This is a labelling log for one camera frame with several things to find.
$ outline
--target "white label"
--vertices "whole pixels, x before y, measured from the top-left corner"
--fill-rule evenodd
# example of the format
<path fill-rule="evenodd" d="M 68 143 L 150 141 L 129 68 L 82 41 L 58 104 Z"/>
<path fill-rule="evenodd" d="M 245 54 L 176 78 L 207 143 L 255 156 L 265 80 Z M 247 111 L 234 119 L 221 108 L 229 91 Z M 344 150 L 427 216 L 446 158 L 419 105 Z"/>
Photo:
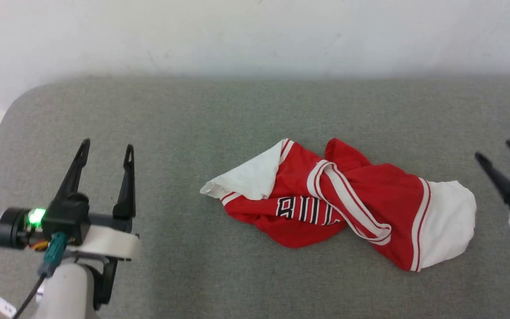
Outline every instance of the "white label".
<path fill-rule="evenodd" d="M 0 313 L 3 313 L 5 317 L 12 318 L 16 312 L 17 309 L 12 304 L 0 297 Z"/>
<path fill-rule="evenodd" d="M 45 278 L 45 280 L 42 281 L 42 284 L 40 285 L 40 287 L 37 289 L 37 294 L 35 295 L 37 303 L 40 303 L 41 300 L 43 299 L 44 287 L 46 286 L 47 280 L 48 279 Z"/>

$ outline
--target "cable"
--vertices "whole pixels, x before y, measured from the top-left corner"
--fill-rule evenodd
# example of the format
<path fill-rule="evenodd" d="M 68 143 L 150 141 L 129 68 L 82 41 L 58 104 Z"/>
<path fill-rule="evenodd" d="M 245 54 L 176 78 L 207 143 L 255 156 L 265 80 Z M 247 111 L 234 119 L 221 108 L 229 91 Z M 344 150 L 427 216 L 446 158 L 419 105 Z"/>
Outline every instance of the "cable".
<path fill-rule="evenodd" d="M 44 253 L 42 263 L 37 269 L 37 274 L 52 277 L 54 271 L 62 261 L 66 245 L 68 245 L 68 236 L 64 232 L 54 233 Z"/>
<path fill-rule="evenodd" d="M 45 250 L 48 248 L 48 241 L 45 241 L 44 239 L 37 241 L 34 244 L 30 245 L 29 248 L 31 248 L 32 250 L 38 250 L 38 251 Z"/>
<path fill-rule="evenodd" d="M 29 305 L 29 303 L 31 302 L 31 299 L 33 299 L 33 297 L 37 293 L 37 290 L 39 290 L 39 287 L 43 284 L 45 277 L 46 277 L 45 275 L 42 275 L 39 277 L 39 280 L 37 281 L 37 283 L 31 290 L 31 292 L 29 293 L 29 295 L 27 296 L 25 301 L 23 301 L 23 304 L 19 307 L 19 310 L 17 310 L 17 312 L 15 313 L 15 315 L 13 316 L 13 319 L 17 319 L 21 315 L 21 313 L 25 310 L 25 308 Z"/>

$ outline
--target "white wall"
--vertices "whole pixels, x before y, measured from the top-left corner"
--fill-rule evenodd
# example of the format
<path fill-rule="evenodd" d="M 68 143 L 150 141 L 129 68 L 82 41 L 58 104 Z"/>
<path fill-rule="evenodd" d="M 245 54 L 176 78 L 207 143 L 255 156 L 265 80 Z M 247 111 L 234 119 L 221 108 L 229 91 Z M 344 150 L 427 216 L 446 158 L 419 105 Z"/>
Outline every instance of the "white wall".
<path fill-rule="evenodd" d="M 0 109 L 87 75 L 510 74 L 510 0 L 0 0 Z"/>

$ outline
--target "white fabric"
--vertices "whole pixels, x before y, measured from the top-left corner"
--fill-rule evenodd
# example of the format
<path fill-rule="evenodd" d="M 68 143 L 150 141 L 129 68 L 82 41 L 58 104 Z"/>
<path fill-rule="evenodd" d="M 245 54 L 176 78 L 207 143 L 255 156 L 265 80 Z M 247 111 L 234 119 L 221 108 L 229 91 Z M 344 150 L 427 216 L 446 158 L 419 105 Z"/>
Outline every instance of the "white fabric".
<path fill-rule="evenodd" d="M 250 200 L 269 198 L 281 163 L 281 151 L 288 143 L 292 146 L 289 139 L 283 139 L 267 151 L 212 179 L 200 189 L 200 194 L 221 199 L 230 192 L 238 192 Z"/>
<path fill-rule="evenodd" d="M 475 197 L 467 188 L 457 181 L 428 183 L 431 199 L 421 225 L 420 268 L 465 252 L 475 228 Z"/>

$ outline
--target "red and white shirt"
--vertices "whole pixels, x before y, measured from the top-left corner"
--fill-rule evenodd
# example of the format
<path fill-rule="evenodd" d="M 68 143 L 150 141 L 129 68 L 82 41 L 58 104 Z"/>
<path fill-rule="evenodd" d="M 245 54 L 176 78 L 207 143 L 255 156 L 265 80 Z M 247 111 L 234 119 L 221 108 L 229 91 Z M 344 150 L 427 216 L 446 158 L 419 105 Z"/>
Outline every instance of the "red and white shirt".
<path fill-rule="evenodd" d="M 427 182 L 391 164 L 371 165 L 338 139 L 324 158 L 284 139 L 200 192 L 290 248 L 349 226 L 403 270 L 463 253 L 475 226 L 475 198 L 458 182 Z"/>

